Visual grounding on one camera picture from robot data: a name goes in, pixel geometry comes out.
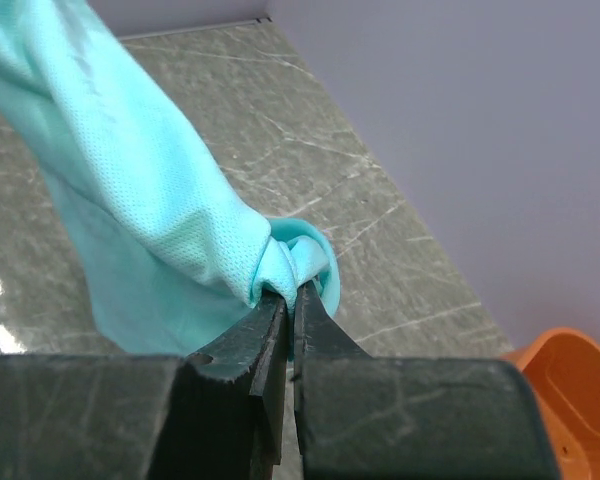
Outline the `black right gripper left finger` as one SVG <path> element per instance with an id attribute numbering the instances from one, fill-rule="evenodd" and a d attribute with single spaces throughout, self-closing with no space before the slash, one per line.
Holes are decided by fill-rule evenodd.
<path id="1" fill-rule="evenodd" d="M 268 479 L 285 370 L 275 294 L 186 357 L 0 355 L 0 479 Z"/>

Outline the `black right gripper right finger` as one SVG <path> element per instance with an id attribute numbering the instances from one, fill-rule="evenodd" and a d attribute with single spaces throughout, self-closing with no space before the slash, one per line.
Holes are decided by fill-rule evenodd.
<path id="1" fill-rule="evenodd" d="M 556 479 L 533 392 L 498 359 L 374 357 L 313 283 L 294 315 L 294 414 L 307 479 Z"/>

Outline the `teal t shirt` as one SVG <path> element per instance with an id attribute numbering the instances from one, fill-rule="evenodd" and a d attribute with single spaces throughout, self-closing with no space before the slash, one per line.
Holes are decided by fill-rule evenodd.
<path id="1" fill-rule="evenodd" d="M 0 1 L 0 112 L 39 162 L 97 328 L 125 351 L 189 355 L 264 291 L 294 307 L 307 282 L 337 311 L 329 241 L 244 203 L 86 2 Z"/>

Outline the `orange plastic basket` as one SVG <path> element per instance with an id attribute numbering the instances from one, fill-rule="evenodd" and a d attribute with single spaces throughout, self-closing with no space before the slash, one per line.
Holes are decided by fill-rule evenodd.
<path id="1" fill-rule="evenodd" d="M 564 479 L 600 479 L 600 345 L 555 328 L 504 358 L 529 381 Z"/>

